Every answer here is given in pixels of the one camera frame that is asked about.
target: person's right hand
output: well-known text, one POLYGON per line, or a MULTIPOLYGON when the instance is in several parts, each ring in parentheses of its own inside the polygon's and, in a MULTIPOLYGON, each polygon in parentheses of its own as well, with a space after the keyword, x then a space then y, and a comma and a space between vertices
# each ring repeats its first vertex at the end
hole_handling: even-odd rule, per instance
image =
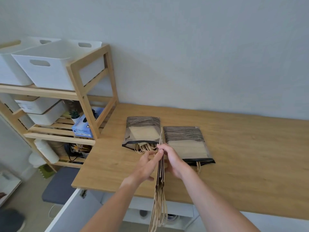
POLYGON ((172 148, 168 144, 161 144, 161 145, 157 144, 157 147, 159 150, 161 149, 164 150, 164 154, 168 156, 167 159, 168 167, 166 168, 166 171, 171 172, 175 177, 181 179, 182 170, 184 170, 184 168, 189 167, 189 165, 187 165, 186 162, 184 162, 179 157, 174 148, 172 148))

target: gray wall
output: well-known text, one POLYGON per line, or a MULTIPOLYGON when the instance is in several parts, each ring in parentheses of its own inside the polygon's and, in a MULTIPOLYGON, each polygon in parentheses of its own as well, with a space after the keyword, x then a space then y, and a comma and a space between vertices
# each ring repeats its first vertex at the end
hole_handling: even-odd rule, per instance
MULTIPOLYGON (((0 38, 110 43, 121 102, 309 119, 309 0, 0 0, 0 38)), ((111 94, 108 79, 92 93, 111 94)))

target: wooden tabletop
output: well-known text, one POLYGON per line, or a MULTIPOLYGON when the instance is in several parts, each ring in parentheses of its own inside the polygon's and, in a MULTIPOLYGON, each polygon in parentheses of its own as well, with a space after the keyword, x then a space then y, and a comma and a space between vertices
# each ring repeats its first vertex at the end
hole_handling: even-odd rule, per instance
MULTIPOLYGON (((309 121, 119 104, 72 186, 115 192, 140 155, 122 147, 128 116, 160 117, 162 126, 199 126, 216 164, 200 177, 240 211, 309 219, 309 121)), ((146 181, 135 195, 153 198, 146 181)), ((166 200, 192 203, 166 174, 166 200)))

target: open cabinet door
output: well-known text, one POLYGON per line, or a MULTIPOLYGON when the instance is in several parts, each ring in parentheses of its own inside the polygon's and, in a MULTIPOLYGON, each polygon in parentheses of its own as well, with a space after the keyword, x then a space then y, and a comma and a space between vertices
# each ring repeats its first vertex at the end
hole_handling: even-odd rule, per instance
POLYGON ((102 206, 97 195, 90 190, 76 189, 45 232, 79 232, 102 206))
POLYGON ((195 219, 185 230, 185 232, 206 232, 201 217, 195 219))

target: white storage bin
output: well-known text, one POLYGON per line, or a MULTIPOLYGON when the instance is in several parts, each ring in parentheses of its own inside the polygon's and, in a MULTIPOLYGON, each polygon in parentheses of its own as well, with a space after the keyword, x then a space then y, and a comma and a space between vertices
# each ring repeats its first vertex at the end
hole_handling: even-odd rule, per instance
MULTIPOLYGON (((102 42, 60 40, 12 54, 37 87, 74 90, 66 64, 98 49, 102 42)), ((104 69, 103 56, 79 71, 83 84, 104 69)))
POLYGON ((0 44, 0 83, 10 85, 32 84, 31 79, 11 54, 58 40, 60 39, 24 37, 20 40, 0 44))
POLYGON ((25 113, 42 114, 60 99, 14 95, 14 100, 25 113))
POLYGON ((35 124, 38 125, 52 125, 63 113, 67 111, 66 105, 63 101, 57 102, 50 109, 43 114, 28 113, 28 116, 35 124))

